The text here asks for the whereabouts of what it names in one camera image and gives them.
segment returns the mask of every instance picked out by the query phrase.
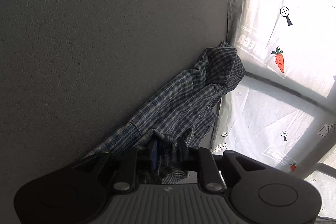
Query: ribbed gray plate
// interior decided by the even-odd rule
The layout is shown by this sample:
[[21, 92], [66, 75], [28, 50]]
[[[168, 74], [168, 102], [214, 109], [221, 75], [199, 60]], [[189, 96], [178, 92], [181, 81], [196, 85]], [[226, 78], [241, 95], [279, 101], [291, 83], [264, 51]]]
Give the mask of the ribbed gray plate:
[[247, 224], [219, 195], [197, 184], [142, 184], [135, 193], [114, 196], [91, 224]]

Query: arrow sign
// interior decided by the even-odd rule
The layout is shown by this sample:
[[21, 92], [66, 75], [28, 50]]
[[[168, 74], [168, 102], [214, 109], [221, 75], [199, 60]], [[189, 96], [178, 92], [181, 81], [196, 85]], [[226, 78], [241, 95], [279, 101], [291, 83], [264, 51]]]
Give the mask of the arrow sign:
[[319, 135], [326, 138], [328, 138], [328, 136], [333, 133], [336, 133], [336, 123], [329, 126], [325, 124], [325, 126], [320, 130], [320, 132], [318, 132]]

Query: white plastic sheet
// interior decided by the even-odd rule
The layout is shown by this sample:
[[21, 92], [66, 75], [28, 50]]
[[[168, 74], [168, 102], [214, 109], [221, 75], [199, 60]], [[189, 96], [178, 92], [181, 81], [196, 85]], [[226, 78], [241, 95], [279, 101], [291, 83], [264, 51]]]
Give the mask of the white plastic sheet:
[[212, 147], [317, 177], [319, 216], [329, 218], [336, 191], [326, 194], [325, 185], [336, 189], [336, 179], [317, 166], [336, 168], [335, 7], [336, 0], [229, 0], [228, 42], [250, 77], [223, 98]]

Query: checkered fabric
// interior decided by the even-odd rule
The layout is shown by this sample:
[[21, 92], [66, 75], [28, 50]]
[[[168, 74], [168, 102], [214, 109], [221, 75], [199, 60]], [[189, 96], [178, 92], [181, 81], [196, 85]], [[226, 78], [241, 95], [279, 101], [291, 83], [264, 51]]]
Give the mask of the checkered fabric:
[[134, 146], [145, 146], [157, 135], [157, 170], [141, 172], [141, 183], [175, 184], [188, 176], [179, 169], [177, 138], [188, 147], [198, 146], [217, 118], [212, 109], [232, 91], [245, 74], [237, 50], [227, 42], [207, 48], [193, 69], [184, 70], [152, 96], [129, 120], [90, 156], [101, 150], [119, 155]]

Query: carrot sticker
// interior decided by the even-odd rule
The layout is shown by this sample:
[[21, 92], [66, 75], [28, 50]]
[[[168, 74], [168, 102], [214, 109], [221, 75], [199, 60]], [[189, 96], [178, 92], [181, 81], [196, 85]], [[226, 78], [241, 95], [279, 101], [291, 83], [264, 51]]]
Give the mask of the carrot sticker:
[[296, 164], [290, 164], [290, 166], [291, 171], [294, 172], [296, 169]]
[[285, 72], [285, 64], [284, 64], [284, 57], [282, 56], [283, 51], [280, 51], [280, 48], [277, 47], [276, 51], [273, 51], [272, 54], [275, 54], [275, 63], [278, 65], [281, 72]]

